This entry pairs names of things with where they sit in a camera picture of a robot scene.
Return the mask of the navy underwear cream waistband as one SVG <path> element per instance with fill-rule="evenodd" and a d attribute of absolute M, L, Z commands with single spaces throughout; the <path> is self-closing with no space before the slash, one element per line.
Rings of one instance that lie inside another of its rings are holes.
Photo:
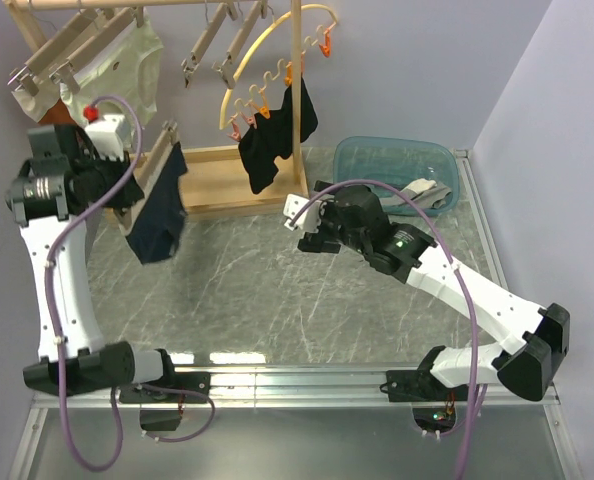
<path fill-rule="evenodd" d="M 179 247 L 187 213 L 179 180 L 188 172 L 181 143 L 176 142 L 138 214 L 126 241 L 142 265 L 172 258 Z"/>

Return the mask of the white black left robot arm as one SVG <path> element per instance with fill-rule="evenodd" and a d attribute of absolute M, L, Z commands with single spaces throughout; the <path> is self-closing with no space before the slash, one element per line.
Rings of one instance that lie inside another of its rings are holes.
<path fill-rule="evenodd" d="M 163 349 L 107 342 L 93 311 L 86 268 L 89 217 L 100 207 L 143 197 L 122 148 L 102 156 L 72 124 L 29 130 L 31 156 L 6 194 L 31 260 L 40 315 L 38 359 L 23 370 L 36 392 L 70 398 L 100 390 L 134 403 L 173 399 L 206 403 L 209 377 L 176 372 Z"/>

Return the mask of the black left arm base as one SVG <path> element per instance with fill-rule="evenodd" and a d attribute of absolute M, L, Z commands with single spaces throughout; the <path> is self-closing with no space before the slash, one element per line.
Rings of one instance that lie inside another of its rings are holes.
<path fill-rule="evenodd" d="M 201 397 L 130 386 L 120 389 L 119 402 L 122 404 L 205 404 L 205 397 L 209 396 L 210 386 L 211 374 L 209 372 L 182 372 L 177 373 L 173 384 L 166 385 L 166 388 L 192 391 L 201 394 Z"/>

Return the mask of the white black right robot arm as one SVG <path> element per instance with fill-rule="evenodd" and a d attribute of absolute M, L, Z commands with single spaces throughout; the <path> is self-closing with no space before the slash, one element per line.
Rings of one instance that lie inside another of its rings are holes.
<path fill-rule="evenodd" d="M 569 351 L 568 310 L 505 290 L 457 260 L 438 235 L 391 221 L 372 185 L 350 180 L 330 184 L 312 199 L 289 195 L 283 214 L 286 227 L 303 234 L 299 250 L 338 253 L 346 247 L 375 271 L 442 301 L 492 337 L 482 346 L 433 348 L 415 375 L 422 400 L 440 399 L 472 382 L 542 400 Z"/>

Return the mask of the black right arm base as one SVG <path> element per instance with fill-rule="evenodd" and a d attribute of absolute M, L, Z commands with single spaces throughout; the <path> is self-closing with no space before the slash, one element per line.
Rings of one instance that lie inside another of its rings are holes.
<path fill-rule="evenodd" d="M 446 387 L 429 371 L 423 370 L 387 370 L 379 390 L 391 403 L 466 401 L 469 395 L 467 384 Z"/>

